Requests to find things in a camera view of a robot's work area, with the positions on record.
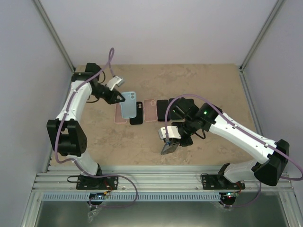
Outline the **light blue phone case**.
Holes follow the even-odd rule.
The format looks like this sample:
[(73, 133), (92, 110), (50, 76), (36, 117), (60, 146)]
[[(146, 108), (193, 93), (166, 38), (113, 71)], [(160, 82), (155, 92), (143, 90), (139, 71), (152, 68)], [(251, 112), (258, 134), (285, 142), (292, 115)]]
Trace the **light blue phone case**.
[(131, 119), (136, 117), (137, 107), (136, 107), (136, 93), (134, 91), (122, 92), (125, 98), (124, 102), (121, 102), (121, 112), (122, 118)]

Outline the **black smartphone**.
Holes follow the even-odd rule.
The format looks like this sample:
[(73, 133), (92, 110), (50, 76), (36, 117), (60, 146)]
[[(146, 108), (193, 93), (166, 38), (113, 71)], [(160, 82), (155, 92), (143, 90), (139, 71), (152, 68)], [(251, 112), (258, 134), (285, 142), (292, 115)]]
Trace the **black smartphone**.
[(165, 114), (169, 105), (169, 101), (167, 99), (157, 100), (156, 105), (158, 121), (163, 122), (165, 121)]

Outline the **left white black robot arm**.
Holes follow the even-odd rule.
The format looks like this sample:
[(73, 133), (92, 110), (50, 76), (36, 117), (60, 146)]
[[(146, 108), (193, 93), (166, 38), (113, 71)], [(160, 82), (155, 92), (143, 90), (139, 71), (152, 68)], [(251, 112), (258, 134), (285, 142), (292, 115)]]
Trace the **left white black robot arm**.
[(88, 63), (84, 72), (73, 73), (70, 92), (62, 110), (54, 120), (48, 120), (46, 124), (56, 162), (73, 162), (81, 171), (81, 175), (88, 177), (87, 183), (93, 189), (100, 188), (104, 178), (100, 165), (87, 151), (87, 136), (80, 125), (82, 112), (90, 96), (103, 99), (109, 105), (125, 101), (116, 89), (124, 80), (113, 76), (109, 82), (102, 85), (99, 76), (103, 71), (97, 64)]

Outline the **light pink phone case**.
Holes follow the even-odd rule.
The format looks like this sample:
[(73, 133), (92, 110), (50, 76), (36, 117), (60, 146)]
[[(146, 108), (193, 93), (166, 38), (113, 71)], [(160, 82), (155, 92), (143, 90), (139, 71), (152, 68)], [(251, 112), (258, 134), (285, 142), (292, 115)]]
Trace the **light pink phone case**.
[(157, 106), (155, 99), (146, 99), (143, 102), (144, 120), (146, 122), (157, 121)]

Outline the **black phone case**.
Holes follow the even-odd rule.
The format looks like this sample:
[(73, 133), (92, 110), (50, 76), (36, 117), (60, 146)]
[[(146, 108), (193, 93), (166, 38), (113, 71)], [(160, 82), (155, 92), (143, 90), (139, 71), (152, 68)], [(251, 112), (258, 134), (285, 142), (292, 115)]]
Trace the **black phone case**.
[(141, 101), (136, 102), (136, 116), (129, 119), (131, 125), (143, 124), (143, 103)]

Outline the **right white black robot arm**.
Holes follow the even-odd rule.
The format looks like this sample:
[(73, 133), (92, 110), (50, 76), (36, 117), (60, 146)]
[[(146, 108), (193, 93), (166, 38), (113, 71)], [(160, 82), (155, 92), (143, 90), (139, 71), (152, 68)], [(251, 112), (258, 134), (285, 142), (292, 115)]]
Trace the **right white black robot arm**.
[(290, 145), (287, 141), (262, 137), (238, 124), (217, 106), (211, 107), (207, 103), (197, 107), (188, 99), (180, 98), (175, 102), (172, 112), (183, 120), (173, 123), (178, 129), (175, 141), (180, 146), (191, 146), (191, 136), (202, 130), (225, 138), (253, 157), (253, 160), (244, 163), (224, 164), (217, 177), (221, 188), (228, 189), (238, 181), (251, 179), (268, 186), (277, 185), (288, 163), (284, 157), (289, 154)]

